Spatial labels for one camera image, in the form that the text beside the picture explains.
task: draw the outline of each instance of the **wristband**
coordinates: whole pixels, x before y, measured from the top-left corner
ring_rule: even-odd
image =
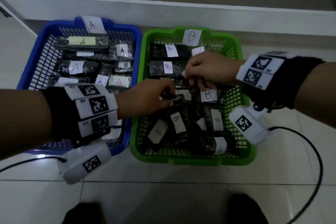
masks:
[[[103,85],[67,85],[40,90],[52,117],[52,138],[69,139],[74,148],[110,132],[118,122],[117,102]]]
[[[313,57],[252,55],[241,66],[236,79],[243,93],[267,109],[294,108],[296,95],[308,74],[324,61]]]

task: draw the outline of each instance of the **blue basket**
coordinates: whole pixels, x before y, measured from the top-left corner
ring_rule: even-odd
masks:
[[[107,35],[116,40],[134,40],[135,57],[133,64],[133,74],[131,87],[137,84],[138,67],[141,50],[142,33],[133,25],[116,24],[111,20],[102,19]],[[61,52],[53,47],[58,36],[88,36],[89,33],[80,17],[74,21],[51,21],[40,31],[33,50],[30,53],[27,65],[17,86],[18,90],[39,90],[47,87],[48,77],[53,72],[56,59],[61,57]],[[124,138],[121,144],[108,143],[111,155],[121,153],[129,143],[131,135],[132,119],[126,120]],[[64,140],[50,142],[37,149],[27,151],[31,154],[62,155],[71,150],[72,145]]]

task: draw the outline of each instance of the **green basket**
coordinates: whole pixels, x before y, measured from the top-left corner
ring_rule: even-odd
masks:
[[[182,44],[184,31],[189,27],[176,27],[175,29],[152,29],[147,31],[142,38],[141,55],[139,63],[138,81],[147,78],[148,60],[150,56],[149,44]],[[237,38],[233,35],[219,32],[211,32],[209,28],[192,28],[202,30],[199,46],[209,45],[214,52],[219,52],[234,59],[242,59],[242,49]],[[229,90],[223,107],[224,126],[234,135],[237,145],[235,155],[226,151],[216,156],[195,156],[186,149],[161,148],[154,151],[143,144],[148,128],[148,119],[140,118],[132,120],[130,149],[134,157],[142,162],[169,163],[174,165],[192,166],[244,166],[251,163],[256,154],[256,148],[250,145],[244,136],[235,128],[229,120],[229,113],[239,105],[250,105],[249,99],[242,93],[240,87]]]

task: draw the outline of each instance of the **hand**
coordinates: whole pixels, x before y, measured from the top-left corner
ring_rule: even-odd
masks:
[[[189,79],[190,85],[198,83],[200,90],[204,91],[204,79],[208,88],[214,88],[213,82],[222,84],[238,85],[240,82],[236,80],[240,66],[245,60],[230,59],[216,52],[205,51],[193,56],[187,64],[182,75]]]
[[[115,94],[118,119],[145,117],[158,110],[171,107],[173,101],[159,99],[166,88],[170,94],[175,95],[174,85],[170,78],[145,79],[128,91]]]

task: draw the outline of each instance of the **plastic basket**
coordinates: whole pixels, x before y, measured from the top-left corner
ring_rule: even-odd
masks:
[[[102,19],[107,35],[111,39],[134,40],[135,57],[131,87],[137,83],[138,66],[141,50],[141,30],[133,25],[116,24],[111,20]],[[17,89],[39,90],[45,88],[49,75],[53,74],[56,59],[61,57],[61,52],[53,47],[57,36],[88,36],[88,31],[80,17],[74,21],[51,21],[40,31],[33,50],[31,51],[27,65],[23,71]],[[132,119],[127,119],[123,141],[120,144],[108,143],[111,154],[122,152],[129,143]],[[28,151],[31,154],[62,155],[73,147],[67,140],[50,142],[39,148]]]
[[[146,32],[142,38],[141,55],[139,62],[138,82],[147,78],[148,60],[150,54],[150,43],[156,44],[182,44],[184,30],[187,27],[176,27],[175,29],[152,29]],[[209,45],[214,52],[235,59],[242,59],[242,49],[237,38],[233,35],[219,32],[211,32],[208,28],[192,28],[202,30],[199,46]],[[249,105],[249,99],[242,93],[240,87],[231,89],[227,93],[226,102],[223,107],[224,126],[231,131],[237,142],[237,154],[233,155],[226,151],[225,154],[217,156],[195,156],[186,149],[161,148],[154,151],[143,144],[147,134],[147,118],[133,119],[130,139],[132,154],[142,162],[170,163],[174,165],[192,166],[218,166],[232,165],[243,166],[251,163],[256,156],[256,148],[250,145],[244,136],[229,121],[229,113],[238,105]]]

